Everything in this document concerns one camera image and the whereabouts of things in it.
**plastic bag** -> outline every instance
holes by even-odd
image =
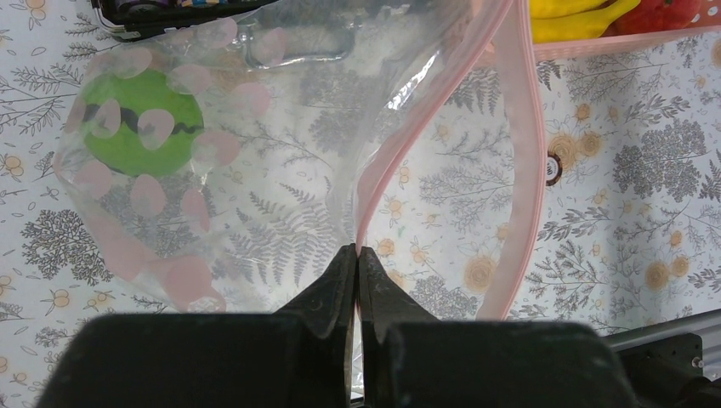
[[[394,170],[495,35],[513,211],[478,317],[502,318],[546,164],[525,7],[280,0],[122,45],[91,61],[55,173],[114,275],[178,310],[274,311],[364,242]]]

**black stripe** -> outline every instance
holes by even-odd
[[[95,117],[100,109],[100,105],[90,104],[85,107],[85,114],[82,116],[83,122],[90,122]],[[126,126],[133,132],[138,132],[138,114],[134,110],[129,108],[120,108],[120,122],[125,123]],[[188,126],[184,123],[175,123],[173,131],[170,134],[178,134],[180,132],[195,133],[202,130],[202,125]]]

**black container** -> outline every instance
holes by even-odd
[[[276,0],[228,0],[205,8],[175,7],[181,0],[168,0],[169,8],[128,12],[116,0],[90,0],[100,28],[120,41],[137,41],[221,17],[253,11]]]

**yellow banana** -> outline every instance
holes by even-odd
[[[639,3],[641,0],[616,0],[606,8],[585,13],[555,19],[531,19],[533,42],[554,43],[601,37],[611,23],[634,9]]]
[[[532,19],[555,19],[602,6],[606,0],[529,0]]]

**green ball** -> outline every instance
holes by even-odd
[[[96,137],[91,132],[93,125],[87,122],[81,125],[80,131],[88,150],[98,160],[128,176],[159,177],[175,173],[190,161],[193,140],[202,133],[202,113],[196,99],[170,89],[166,75],[159,71],[146,70],[127,79],[104,74],[85,86],[79,97],[93,109],[109,99],[115,99],[120,105],[120,128],[108,139]],[[155,150],[143,146],[138,124],[132,123],[152,109],[164,109],[175,122],[173,133]]]

